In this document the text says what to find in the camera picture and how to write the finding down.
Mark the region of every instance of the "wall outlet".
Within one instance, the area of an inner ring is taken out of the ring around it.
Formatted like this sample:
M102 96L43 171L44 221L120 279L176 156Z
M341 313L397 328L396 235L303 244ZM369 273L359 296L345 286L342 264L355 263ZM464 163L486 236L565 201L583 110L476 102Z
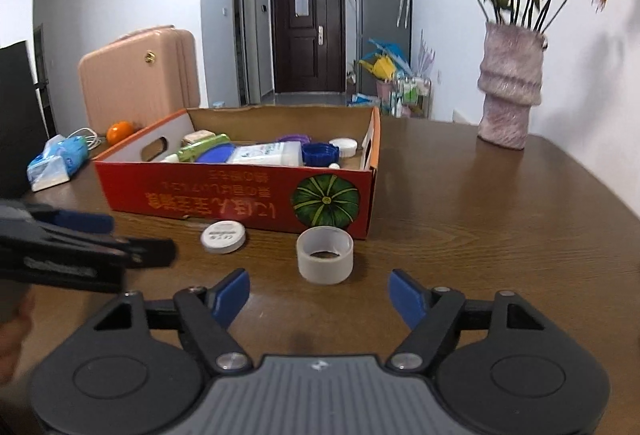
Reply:
M456 110L455 108L453 110L453 116L451 116L451 121L453 121L454 123L463 123L464 125L471 124L469 120L465 116L463 116L459 110Z

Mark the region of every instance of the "orange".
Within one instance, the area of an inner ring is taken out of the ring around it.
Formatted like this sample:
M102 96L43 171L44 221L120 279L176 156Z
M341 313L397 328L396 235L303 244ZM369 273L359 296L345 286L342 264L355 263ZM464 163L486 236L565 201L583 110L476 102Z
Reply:
M107 142L113 146L114 144L127 139L134 132L135 130L131 123L128 121L121 121L111 126L107 132Z

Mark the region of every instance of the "vase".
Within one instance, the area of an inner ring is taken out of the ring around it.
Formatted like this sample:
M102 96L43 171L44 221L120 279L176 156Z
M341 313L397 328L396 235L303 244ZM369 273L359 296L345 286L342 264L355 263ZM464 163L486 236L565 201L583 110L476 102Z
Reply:
M478 137L504 148L522 150L531 107L541 102L545 37L516 25L488 22L478 88L484 92Z

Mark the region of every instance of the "red cardboard box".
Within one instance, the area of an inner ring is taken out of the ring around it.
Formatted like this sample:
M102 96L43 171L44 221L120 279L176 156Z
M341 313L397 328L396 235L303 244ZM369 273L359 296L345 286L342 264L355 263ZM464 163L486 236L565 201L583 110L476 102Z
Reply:
M340 170L160 162L197 130L227 134L237 144L305 134L314 142L356 139L360 148L355 157L340 159ZM115 211L235 220L289 233L336 225L354 238L366 238L379 154L377 108L267 106L180 110L94 162Z

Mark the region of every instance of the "green pumpkin illustration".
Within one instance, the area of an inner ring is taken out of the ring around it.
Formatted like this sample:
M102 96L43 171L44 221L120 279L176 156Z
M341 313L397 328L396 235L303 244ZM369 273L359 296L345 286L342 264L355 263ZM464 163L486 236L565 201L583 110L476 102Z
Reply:
M331 173L304 179L291 196L298 220L308 227L333 225L346 229L358 216L360 192Z

